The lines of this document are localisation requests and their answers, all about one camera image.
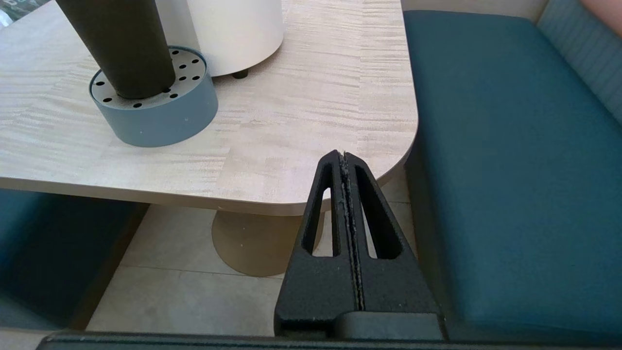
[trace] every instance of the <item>striped fabric backrest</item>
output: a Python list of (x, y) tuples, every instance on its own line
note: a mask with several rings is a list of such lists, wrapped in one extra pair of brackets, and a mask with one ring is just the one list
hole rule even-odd
[(550, 0), (538, 27), (622, 124), (622, 38), (579, 0)]

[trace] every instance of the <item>table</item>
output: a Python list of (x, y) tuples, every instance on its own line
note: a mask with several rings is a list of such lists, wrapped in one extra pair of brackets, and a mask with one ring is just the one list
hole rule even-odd
[[(0, 187), (218, 209), (213, 235), (225, 262), (278, 273), (318, 160), (348, 151), (382, 184), (418, 120), (400, 0), (283, 0), (283, 14), (281, 48), (245, 79), (214, 78), (212, 123), (160, 148), (115, 137), (88, 93), (98, 66), (55, 1), (5, 28)], [(238, 248), (240, 239), (253, 244)], [(277, 253), (272, 244), (283, 241)], [(280, 265), (256, 268), (262, 260)]]

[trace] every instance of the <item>wall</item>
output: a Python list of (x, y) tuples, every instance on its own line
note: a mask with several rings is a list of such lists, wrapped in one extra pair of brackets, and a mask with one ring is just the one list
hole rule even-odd
[(504, 14), (536, 21), (548, 0), (401, 0), (407, 10)]

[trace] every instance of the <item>black clamp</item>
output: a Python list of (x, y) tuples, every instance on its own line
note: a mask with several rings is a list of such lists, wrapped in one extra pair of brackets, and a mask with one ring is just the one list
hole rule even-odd
[[(330, 188), (333, 256), (314, 257)], [(377, 258), (369, 255), (363, 210)], [(419, 263), (367, 164), (338, 151), (318, 163), (274, 311), (276, 336), (444, 340)]]

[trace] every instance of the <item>tan round base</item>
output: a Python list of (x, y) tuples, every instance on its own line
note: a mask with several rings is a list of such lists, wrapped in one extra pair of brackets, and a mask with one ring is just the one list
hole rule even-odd
[[(302, 216), (265, 216), (218, 211), (211, 227), (214, 247), (232, 269), (257, 277), (284, 273)], [(320, 215), (315, 244), (320, 241)]]

